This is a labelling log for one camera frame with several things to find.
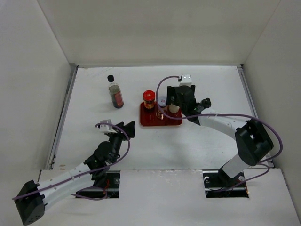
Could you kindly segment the clear-top salt grinder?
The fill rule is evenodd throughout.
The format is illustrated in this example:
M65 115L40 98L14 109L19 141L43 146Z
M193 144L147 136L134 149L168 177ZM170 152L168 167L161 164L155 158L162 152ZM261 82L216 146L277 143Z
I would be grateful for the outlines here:
M181 111L180 108L178 106L175 106L173 104L169 105L168 107L168 115L171 117L181 117Z

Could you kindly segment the black-cap white powder jar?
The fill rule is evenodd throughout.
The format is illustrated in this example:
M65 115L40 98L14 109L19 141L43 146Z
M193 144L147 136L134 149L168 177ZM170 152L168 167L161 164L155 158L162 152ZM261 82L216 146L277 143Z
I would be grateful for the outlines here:
M205 98L205 99L203 99L203 100L200 102L200 104L202 105L202 107L203 107L204 109L210 108L211 105L212 105L211 99L210 99L210 98Z

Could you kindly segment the small white-lid spice jar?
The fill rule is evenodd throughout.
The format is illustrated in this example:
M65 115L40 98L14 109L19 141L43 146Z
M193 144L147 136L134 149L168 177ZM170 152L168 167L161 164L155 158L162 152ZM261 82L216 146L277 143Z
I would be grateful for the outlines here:
M167 103L166 103L166 96L159 96L158 97L158 105L161 108L161 110L157 109L156 116L160 120L162 120L164 118L163 113L166 113L167 109L168 109L168 106L167 106Z

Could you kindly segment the red-lid chili sauce jar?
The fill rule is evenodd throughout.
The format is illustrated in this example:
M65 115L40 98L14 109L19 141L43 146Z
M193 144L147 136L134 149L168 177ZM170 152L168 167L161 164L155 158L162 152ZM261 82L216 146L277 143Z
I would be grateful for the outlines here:
M143 93L143 109L147 112L153 112L155 109L155 92L146 90Z

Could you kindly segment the tall dark sauce bottle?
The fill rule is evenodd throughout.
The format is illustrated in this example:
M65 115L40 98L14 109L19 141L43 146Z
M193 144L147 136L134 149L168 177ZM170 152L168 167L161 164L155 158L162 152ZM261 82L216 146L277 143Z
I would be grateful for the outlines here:
M115 82L113 75L108 75L107 79L109 82L108 90L109 90L109 94L111 96L111 101L112 101L113 106L118 109L122 108L124 105L124 101L122 98L121 89L120 89L119 85Z

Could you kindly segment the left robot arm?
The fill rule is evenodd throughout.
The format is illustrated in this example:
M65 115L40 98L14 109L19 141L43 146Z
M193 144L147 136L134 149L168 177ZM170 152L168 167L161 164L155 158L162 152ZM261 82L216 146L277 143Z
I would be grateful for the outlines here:
M135 137L135 122L113 125L111 120L104 120L95 127L109 139L101 142L83 163L46 181L30 180L13 198L24 226L39 220L48 209L67 196L77 196L86 188L102 187L110 167L124 159L119 154L120 148L124 141L129 142Z

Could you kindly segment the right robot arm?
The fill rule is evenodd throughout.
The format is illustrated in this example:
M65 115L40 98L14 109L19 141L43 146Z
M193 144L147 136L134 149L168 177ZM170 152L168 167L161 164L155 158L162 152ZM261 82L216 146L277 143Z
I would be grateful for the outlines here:
M218 181L230 186L243 170L257 165L274 147L263 124L253 118L242 121L229 116L218 116L211 108L209 98L197 102L195 86L167 87L167 103L178 106L188 120L199 126L219 131L236 141L238 153L218 172Z

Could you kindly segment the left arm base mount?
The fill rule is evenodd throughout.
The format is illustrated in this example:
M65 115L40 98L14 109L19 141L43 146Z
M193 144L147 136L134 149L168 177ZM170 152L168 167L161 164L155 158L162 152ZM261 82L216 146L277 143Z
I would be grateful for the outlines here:
M119 198L120 171L107 171L105 176L88 188L77 191L73 196L93 201Z

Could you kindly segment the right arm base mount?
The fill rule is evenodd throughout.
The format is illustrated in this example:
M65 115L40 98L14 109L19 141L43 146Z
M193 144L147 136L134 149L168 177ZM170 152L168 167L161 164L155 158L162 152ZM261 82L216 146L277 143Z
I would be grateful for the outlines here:
M230 178L219 169L202 171L206 198L249 198L243 171Z

